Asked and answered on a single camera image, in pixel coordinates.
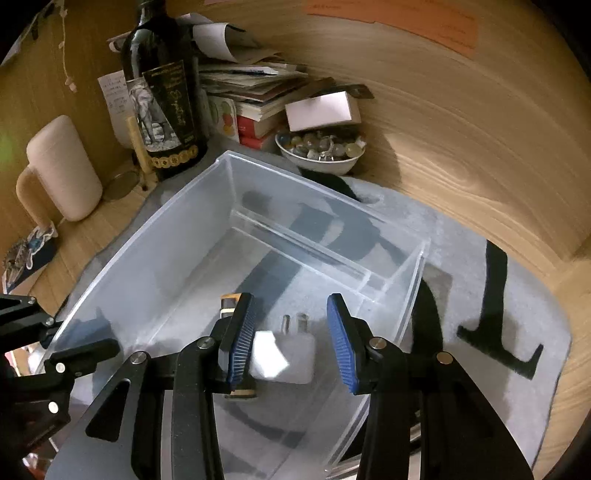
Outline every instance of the metal screw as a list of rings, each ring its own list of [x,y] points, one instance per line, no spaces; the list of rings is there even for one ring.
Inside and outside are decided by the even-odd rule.
[[[216,341],[212,337],[201,337],[197,340],[197,346],[203,350],[213,347]]]
[[[129,357],[129,359],[131,360],[131,363],[133,363],[134,365],[139,365],[139,364],[144,363],[147,358],[148,358],[148,355],[146,355],[146,352],[134,352]]]
[[[382,337],[374,337],[369,341],[369,346],[374,350],[381,350],[382,348],[386,347],[387,344],[388,342]]]
[[[453,362],[453,356],[448,352],[439,352],[436,358],[443,365],[449,365]]]
[[[281,322],[281,333],[287,335],[290,332],[290,316],[284,315],[283,321]]]
[[[305,313],[298,313],[297,318],[297,333],[305,333],[308,331],[308,316]]]

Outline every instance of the orange paper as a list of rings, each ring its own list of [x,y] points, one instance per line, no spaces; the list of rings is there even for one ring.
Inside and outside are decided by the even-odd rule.
[[[373,23],[375,14],[371,2],[364,0],[308,0],[304,10],[307,14],[325,17],[348,18]]]
[[[476,18],[440,0],[308,0],[308,14],[380,22],[434,40],[466,57],[476,48]]]

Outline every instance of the gold coin pattern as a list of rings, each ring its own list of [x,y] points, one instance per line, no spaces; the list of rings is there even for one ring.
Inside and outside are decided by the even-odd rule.
[[[197,145],[191,145],[189,149],[183,150],[179,154],[173,154],[169,157],[151,157],[152,165],[155,168],[170,168],[177,167],[181,163],[186,163],[191,158],[197,157],[199,154],[199,148]]]

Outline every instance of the clear plastic bin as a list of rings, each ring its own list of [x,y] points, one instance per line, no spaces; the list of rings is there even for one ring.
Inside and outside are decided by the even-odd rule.
[[[400,341],[428,240],[289,172],[226,152],[121,248],[82,296],[46,356],[103,338],[124,350],[73,398],[89,404],[133,351],[177,352],[210,332],[220,296],[247,291],[259,330],[309,316],[316,338],[306,385],[257,383],[258,398],[215,398],[227,479],[321,479],[366,416],[369,398],[342,384],[326,300],[342,293],[374,334]]]

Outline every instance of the wine bottle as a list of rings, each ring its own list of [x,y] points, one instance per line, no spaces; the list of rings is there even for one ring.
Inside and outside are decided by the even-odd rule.
[[[138,24],[125,40],[121,59],[139,130],[160,180],[195,165],[207,148],[189,42],[166,14],[164,0],[138,0]]]

